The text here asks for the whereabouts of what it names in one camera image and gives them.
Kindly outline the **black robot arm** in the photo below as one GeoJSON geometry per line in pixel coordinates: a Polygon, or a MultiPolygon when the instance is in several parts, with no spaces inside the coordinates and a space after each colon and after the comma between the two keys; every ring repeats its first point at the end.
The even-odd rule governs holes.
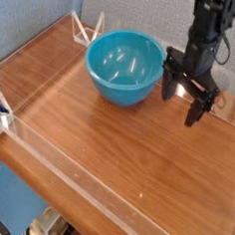
{"type": "Polygon", "coordinates": [[[193,15],[186,50],[168,47],[162,65],[162,98],[170,100],[177,85],[182,85],[194,98],[185,120],[188,127],[211,111],[220,94],[211,68],[214,62],[224,65],[230,58],[225,31],[233,26],[235,0],[195,0],[193,15]]]}

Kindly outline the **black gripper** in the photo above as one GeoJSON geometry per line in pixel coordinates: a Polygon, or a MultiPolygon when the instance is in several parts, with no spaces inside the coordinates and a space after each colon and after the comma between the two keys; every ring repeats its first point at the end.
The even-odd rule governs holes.
{"type": "Polygon", "coordinates": [[[162,98],[165,102],[169,101],[177,85],[182,85],[189,92],[194,101],[185,120],[187,127],[209,112],[219,95],[219,88],[211,74],[213,63],[213,53],[203,47],[187,45],[185,52],[181,52],[170,46],[166,50],[166,59],[162,65],[162,98]]]}

